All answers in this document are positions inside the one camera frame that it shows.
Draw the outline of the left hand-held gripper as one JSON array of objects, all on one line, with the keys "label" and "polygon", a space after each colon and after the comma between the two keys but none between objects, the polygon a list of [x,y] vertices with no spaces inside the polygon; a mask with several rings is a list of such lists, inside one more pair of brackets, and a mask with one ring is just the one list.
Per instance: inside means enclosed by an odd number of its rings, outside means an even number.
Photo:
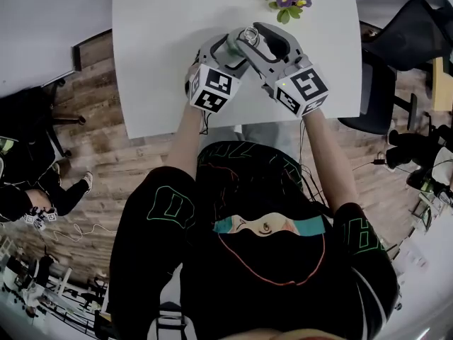
[{"label": "left hand-held gripper", "polygon": [[191,82],[191,106],[207,113],[217,114],[235,97],[242,77],[249,68],[244,57],[231,56],[228,51],[228,34],[216,35],[202,44],[196,57],[200,64]]}]

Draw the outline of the person's right forearm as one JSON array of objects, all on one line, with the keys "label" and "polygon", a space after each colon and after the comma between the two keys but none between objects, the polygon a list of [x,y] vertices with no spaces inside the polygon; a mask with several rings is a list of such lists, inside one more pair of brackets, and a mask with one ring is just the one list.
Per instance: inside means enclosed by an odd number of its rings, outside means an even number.
[{"label": "person's right forearm", "polygon": [[352,167],[322,110],[303,116],[316,171],[329,208],[335,213],[347,203],[355,203],[358,193]]}]

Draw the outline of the person's black printed t-shirt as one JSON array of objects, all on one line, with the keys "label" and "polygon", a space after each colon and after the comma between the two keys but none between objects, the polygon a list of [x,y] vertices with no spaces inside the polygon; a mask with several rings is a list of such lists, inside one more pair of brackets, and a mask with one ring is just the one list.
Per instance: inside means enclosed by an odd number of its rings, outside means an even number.
[{"label": "person's black printed t-shirt", "polygon": [[293,158],[252,142],[204,148],[197,173],[163,166],[129,196],[110,259],[120,340],[147,340],[180,270],[180,308],[199,340],[254,329],[318,329],[373,340],[394,310],[391,261],[361,207],[328,221]]}]

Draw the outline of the person's left forearm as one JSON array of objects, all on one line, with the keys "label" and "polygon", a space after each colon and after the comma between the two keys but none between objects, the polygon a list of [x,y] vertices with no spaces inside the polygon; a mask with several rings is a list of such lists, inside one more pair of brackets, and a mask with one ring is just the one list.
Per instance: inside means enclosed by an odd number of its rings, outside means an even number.
[{"label": "person's left forearm", "polygon": [[197,171],[201,124],[202,111],[187,103],[164,162],[165,166],[180,169],[194,179]]}]

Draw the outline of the small metal cup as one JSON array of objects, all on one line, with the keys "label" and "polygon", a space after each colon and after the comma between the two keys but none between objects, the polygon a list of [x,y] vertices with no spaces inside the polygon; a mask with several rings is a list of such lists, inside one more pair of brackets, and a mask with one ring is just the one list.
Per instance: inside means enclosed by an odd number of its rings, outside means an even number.
[{"label": "small metal cup", "polygon": [[249,45],[257,47],[260,44],[260,34],[255,27],[249,26],[239,32],[237,40],[245,40]]}]

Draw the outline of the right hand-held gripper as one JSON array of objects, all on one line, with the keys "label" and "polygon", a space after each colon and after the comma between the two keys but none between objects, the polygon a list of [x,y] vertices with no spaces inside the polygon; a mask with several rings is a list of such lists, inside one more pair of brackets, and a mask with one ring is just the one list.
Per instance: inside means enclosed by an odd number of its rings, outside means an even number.
[{"label": "right hand-held gripper", "polygon": [[[237,38],[236,44],[250,65],[265,77],[270,97],[298,118],[320,108],[329,95],[328,84],[319,67],[303,55],[297,39],[269,23],[254,22],[253,27],[263,39],[253,45]],[[279,61],[287,64],[277,71]]]}]

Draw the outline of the person's left hand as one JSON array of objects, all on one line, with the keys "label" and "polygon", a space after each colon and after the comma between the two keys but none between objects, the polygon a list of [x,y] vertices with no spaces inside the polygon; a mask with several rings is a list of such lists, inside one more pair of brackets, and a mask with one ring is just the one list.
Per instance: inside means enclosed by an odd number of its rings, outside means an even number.
[{"label": "person's left hand", "polygon": [[195,63],[193,64],[187,71],[187,74],[185,75],[185,95],[190,98],[190,90],[191,90],[191,82],[195,78],[195,75],[199,69],[200,64]]}]

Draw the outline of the green metal bottle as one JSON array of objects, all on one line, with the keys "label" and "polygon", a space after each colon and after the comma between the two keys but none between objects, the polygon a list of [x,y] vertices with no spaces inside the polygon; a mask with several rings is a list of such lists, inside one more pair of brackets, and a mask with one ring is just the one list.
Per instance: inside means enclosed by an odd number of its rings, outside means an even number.
[{"label": "green metal bottle", "polygon": [[231,56],[243,57],[242,51],[239,49],[236,43],[237,36],[233,33],[228,34],[226,39],[227,51]]}]

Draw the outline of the black mesh office chair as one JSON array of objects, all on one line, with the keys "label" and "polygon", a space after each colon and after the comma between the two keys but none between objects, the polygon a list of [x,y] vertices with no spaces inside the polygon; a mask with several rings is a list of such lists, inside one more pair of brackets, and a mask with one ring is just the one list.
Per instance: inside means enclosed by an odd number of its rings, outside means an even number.
[{"label": "black mesh office chair", "polygon": [[409,101],[395,94],[397,72],[407,72],[435,58],[446,57],[453,41],[441,26],[440,10],[426,0],[410,0],[382,30],[362,42],[362,95],[357,117],[339,118],[345,126],[375,135],[390,128],[395,106],[408,113],[407,129],[415,127],[417,96]]}]

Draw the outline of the yellow wooden desk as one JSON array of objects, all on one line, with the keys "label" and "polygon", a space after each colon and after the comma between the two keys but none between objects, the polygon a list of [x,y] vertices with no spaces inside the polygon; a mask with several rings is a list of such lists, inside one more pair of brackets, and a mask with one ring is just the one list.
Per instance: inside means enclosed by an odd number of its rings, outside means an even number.
[{"label": "yellow wooden desk", "polygon": [[453,76],[444,71],[442,57],[432,61],[432,109],[438,112],[453,109]]}]

